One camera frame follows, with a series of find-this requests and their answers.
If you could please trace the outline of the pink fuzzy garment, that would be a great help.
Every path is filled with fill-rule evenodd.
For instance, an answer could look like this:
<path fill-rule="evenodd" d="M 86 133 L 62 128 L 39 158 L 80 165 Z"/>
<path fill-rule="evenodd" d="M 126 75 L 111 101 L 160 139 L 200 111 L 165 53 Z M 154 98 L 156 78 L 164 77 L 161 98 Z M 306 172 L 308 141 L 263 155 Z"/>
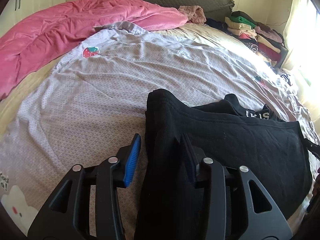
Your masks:
<path fill-rule="evenodd" d="M 204 10 L 199 5 L 182 5 L 178 11 L 187 16 L 188 23 L 204 24 L 207 20 Z"/>

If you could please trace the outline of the stack of folded clothes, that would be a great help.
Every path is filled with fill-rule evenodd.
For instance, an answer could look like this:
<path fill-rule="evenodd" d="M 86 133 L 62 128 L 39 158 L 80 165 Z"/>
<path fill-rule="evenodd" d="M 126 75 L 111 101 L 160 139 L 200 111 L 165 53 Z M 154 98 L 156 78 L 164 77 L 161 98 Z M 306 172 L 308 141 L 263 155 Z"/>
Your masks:
<path fill-rule="evenodd" d="M 253 20 L 243 11 L 234 11 L 224 22 L 207 19 L 206 25 L 223 31 L 243 43 L 273 68 L 281 68 L 288 50 L 283 35 Z"/>

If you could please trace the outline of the lilac patterned bed sheet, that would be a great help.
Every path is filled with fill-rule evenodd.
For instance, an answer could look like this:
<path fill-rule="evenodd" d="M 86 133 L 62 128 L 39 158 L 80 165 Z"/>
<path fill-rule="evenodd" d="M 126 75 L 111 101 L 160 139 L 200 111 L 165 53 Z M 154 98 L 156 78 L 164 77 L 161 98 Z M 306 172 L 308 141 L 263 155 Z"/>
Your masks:
<path fill-rule="evenodd" d="M 1 229 L 13 222 L 26 236 L 74 164 L 98 165 L 144 134 L 147 97 L 158 88 L 188 106 L 233 93 L 246 108 L 269 106 L 299 121 L 319 142 L 295 87 L 235 38 L 196 24 L 148 32 L 115 23 L 28 75 L 1 102 Z"/>

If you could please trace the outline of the black long-sleeve shirt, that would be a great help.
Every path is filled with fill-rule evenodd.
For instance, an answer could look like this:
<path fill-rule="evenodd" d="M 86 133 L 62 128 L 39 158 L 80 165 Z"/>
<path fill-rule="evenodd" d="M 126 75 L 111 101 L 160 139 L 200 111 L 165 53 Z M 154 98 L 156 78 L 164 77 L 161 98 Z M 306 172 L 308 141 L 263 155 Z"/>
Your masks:
<path fill-rule="evenodd" d="M 242 107 L 234 94 L 188 107 L 164 89 L 146 103 L 148 158 L 135 239 L 199 239 L 203 190 L 189 183 L 180 151 L 187 134 L 193 146 L 220 164 L 250 168 L 289 218 L 311 189 L 309 154 L 300 124 L 281 120 L 264 106 Z"/>

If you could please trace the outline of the purple white garment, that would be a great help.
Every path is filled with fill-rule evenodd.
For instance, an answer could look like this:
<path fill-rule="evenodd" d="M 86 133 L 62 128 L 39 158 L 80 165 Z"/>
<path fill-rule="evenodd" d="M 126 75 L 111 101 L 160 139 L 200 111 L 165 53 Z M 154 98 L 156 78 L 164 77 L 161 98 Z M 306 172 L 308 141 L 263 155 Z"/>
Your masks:
<path fill-rule="evenodd" d="M 295 79 L 289 73 L 282 73 L 280 77 L 291 87 L 296 84 Z"/>

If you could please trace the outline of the pink quilted duvet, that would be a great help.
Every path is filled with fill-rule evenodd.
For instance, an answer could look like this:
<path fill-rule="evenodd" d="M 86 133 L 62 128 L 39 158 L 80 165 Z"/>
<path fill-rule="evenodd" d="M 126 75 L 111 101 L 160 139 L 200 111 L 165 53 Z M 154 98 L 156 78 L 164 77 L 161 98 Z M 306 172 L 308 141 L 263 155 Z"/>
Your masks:
<path fill-rule="evenodd" d="M 146 30 L 168 30 L 188 18 L 175 8 L 144 0 L 75 0 L 38 11 L 1 37 L 1 99 L 27 75 L 75 48 L 96 27 L 131 22 Z"/>

